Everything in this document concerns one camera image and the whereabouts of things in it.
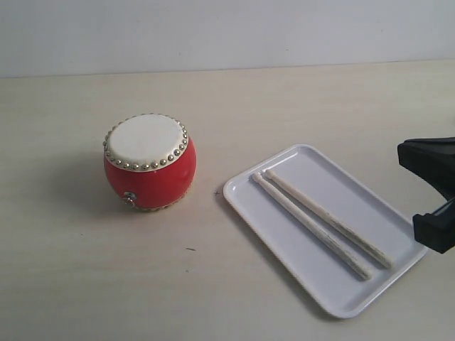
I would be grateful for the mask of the wooden drumstick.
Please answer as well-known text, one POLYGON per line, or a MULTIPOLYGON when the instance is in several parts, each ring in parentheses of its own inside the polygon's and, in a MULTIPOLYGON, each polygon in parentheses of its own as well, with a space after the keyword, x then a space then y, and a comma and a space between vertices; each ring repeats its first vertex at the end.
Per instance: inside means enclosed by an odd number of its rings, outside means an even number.
POLYGON ((386 269, 393 267, 393 262, 379 250, 374 244, 360 236, 357 232, 351 229, 345 222, 339 220, 327 209, 320 206, 317 202, 311 199, 307 194, 297 190, 285 179, 278 176, 272 169, 267 169, 264 172, 265 178, 272 180, 276 183, 284 192, 292 196, 295 200, 300 202, 307 209, 312 211, 315 215, 321 218, 324 222, 329 224, 336 231, 341 233, 345 238, 349 239, 356 246, 360 247, 369 256, 374 258, 377 262, 383 265, 386 269))
POLYGON ((371 279, 370 269, 363 265, 349 250, 343 246, 337 239, 332 237, 323 227, 319 226, 312 218, 304 213, 297 205, 288 199, 283 193, 277 190, 272 184, 267 182, 259 173, 254 173, 252 179, 262 189, 278 202, 288 213, 297 219, 310 233, 312 233, 320 242, 328 247, 338 258, 354 270, 364 281, 371 279))

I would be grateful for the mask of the white plastic tray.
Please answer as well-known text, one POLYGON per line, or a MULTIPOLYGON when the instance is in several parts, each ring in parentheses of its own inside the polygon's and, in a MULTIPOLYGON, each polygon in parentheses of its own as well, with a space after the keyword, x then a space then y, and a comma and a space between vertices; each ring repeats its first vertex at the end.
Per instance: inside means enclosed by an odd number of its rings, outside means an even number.
POLYGON ((406 217, 309 145, 291 146, 229 179, 223 195, 308 294, 336 318, 357 316, 427 253, 414 240, 406 217), (368 280, 362 279, 254 180, 254 175, 266 170, 274 171, 376 246, 391 267, 311 215, 316 226, 370 272, 368 280))

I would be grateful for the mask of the small red drum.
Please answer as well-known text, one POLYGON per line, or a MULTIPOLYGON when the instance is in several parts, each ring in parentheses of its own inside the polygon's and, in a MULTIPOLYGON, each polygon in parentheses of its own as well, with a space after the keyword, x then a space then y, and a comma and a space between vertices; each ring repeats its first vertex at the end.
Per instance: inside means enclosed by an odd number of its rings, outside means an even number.
POLYGON ((196 148, 178 119, 157 113, 129 117, 107 132, 102 145, 109 185, 138 210, 178 202, 193 182, 196 148))

